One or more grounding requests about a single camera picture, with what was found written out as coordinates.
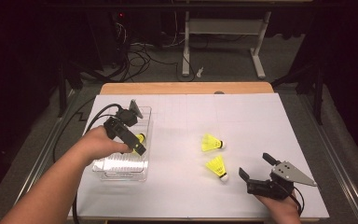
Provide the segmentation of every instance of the black cable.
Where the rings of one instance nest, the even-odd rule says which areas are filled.
[[[75,224],[80,224],[77,216],[77,193],[75,195],[74,201],[72,202],[72,218],[74,219]]]
[[[129,67],[130,67],[130,64],[129,64],[129,60],[128,60],[128,56],[126,55],[125,58],[124,58],[124,66],[123,66],[123,70],[120,71],[120,73],[117,73],[115,74],[114,76],[111,76],[111,82],[112,83],[120,83],[120,82],[124,82],[124,78],[125,76],[127,75],[128,71],[129,71]]]
[[[280,184],[278,184],[278,183],[275,183],[275,184],[276,184],[276,186],[278,186],[280,189],[282,189],[287,195],[289,195],[289,197],[296,203],[298,215],[301,217],[301,214],[302,214],[302,212],[303,212],[303,210],[304,210],[304,207],[301,206],[301,204],[300,204],[300,202],[298,201],[298,199],[297,199],[295,196],[293,196],[292,193],[289,193],[282,185],[280,185]],[[305,203],[304,203],[304,197],[302,196],[302,194],[300,193],[300,191],[299,191],[296,187],[294,187],[294,188],[295,188],[295,189],[298,191],[298,193],[300,194],[301,199],[302,199],[302,201],[303,201],[303,204],[305,204]]]
[[[124,72],[126,70],[127,66],[128,66],[127,60],[123,60],[123,62],[120,64],[120,67],[118,68],[118,70],[111,73],[110,75],[108,75],[108,77],[116,77],[116,76],[120,75],[122,72]]]
[[[107,105],[106,107],[104,107],[100,112],[98,112],[95,117],[89,122],[89,126],[86,129],[86,133],[91,129],[92,125],[95,123],[95,121],[97,121],[97,119],[99,119],[99,117],[101,116],[101,114],[107,110],[110,107],[116,106],[119,110],[122,109],[121,105],[118,104],[111,104],[111,105]]]
[[[158,61],[156,59],[153,59],[148,53],[147,53],[147,48],[146,45],[137,45],[140,46],[141,49],[137,50],[137,51],[130,51],[130,53],[136,54],[138,57],[132,58],[131,60],[135,60],[135,59],[139,59],[141,58],[144,63],[140,64],[140,65],[135,65],[133,63],[131,63],[132,66],[138,66],[140,67],[138,69],[138,71],[134,74],[130,74],[129,73],[129,77],[127,77],[124,81],[127,81],[129,79],[131,79],[132,81],[134,81],[132,78],[136,77],[138,75],[141,75],[144,71],[146,71],[148,69],[148,67],[150,66],[151,62],[155,62],[155,63],[161,63],[161,64],[167,64],[167,65],[175,65],[175,75],[177,76],[177,67],[178,67],[178,63],[164,63],[161,61]]]
[[[107,115],[101,115],[100,117],[98,117],[98,119],[100,119],[100,118],[103,118],[103,117],[115,117],[115,116],[113,116],[113,115],[110,115],[110,114],[107,114]]]
[[[295,187],[295,190],[297,190],[298,194],[301,197],[301,201],[303,202],[302,204],[302,208],[301,208],[301,213],[304,211],[304,207],[305,207],[305,201],[304,201],[304,196],[302,195],[302,193],[300,192],[300,190],[298,188]]]

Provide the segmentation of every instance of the hand-held gripper device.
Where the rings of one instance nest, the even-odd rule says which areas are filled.
[[[135,101],[131,100],[129,109],[119,107],[116,114],[110,117],[103,126],[110,139],[113,140],[116,136],[119,137],[124,144],[142,156],[146,152],[144,145],[142,145],[135,134],[127,128],[127,126],[131,127],[138,122],[137,117],[142,119],[143,115]]]
[[[295,200],[296,198],[292,195],[292,192],[295,189],[294,182],[313,187],[317,186],[315,181],[299,171],[290,162],[276,161],[268,153],[263,153],[263,159],[274,166],[269,175],[271,177],[270,180],[253,180],[242,170],[242,168],[239,170],[239,175],[246,182],[247,192],[249,194],[260,195],[275,200],[283,200],[287,197],[291,197]]]

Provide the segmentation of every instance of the table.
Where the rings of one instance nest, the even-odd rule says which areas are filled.
[[[81,218],[265,220],[269,212],[246,193],[238,176],[242,167],[253,179],[268,179],[271,166],[261,159],[262,152],[291,161],[313,178],[279,95],[268,83],[105,84],[90,117],[107,104],[126,105],[132,98],[138,106],[153,108],[147,179],[101,181],[87,167],[77,196]],[[227,148],[201,152],[200,138],[207,131],[224,138]],[[204,165],[218,154],[225,158],[227,183]],[[328,217],[317,188],[296,186],[307,201],[303,220]]]

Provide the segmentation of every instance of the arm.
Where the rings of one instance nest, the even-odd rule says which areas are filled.
[[[84,168],[114,152],[131,150],[109,139],[102,126],[90,130],[42,175],[1,223],[64,223]]]
[[[297,212],[297,205],[290,197],[281,201],[259,195],[255,195],[255,197],[268,208],[272,219],[274,219],[277,224],[301,223],[300,216]]]

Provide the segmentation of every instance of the clear plastic container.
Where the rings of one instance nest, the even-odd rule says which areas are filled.
[[[132,153],[114,153],[109,157],[94,161],[92,171],[100,175],[101,180],[132,180],[145,181],[147,178],[147,167],[149,163],[150,142],[152,133],[152,108],[148,106],[139,107],[143,119],[138,118],[138,123],[129,128],[133,134],[143,134],[145,140],[143,145],[146,152],[140,156],[136,152]],[[109,111],[109,114],[116,114],[115,109]]]

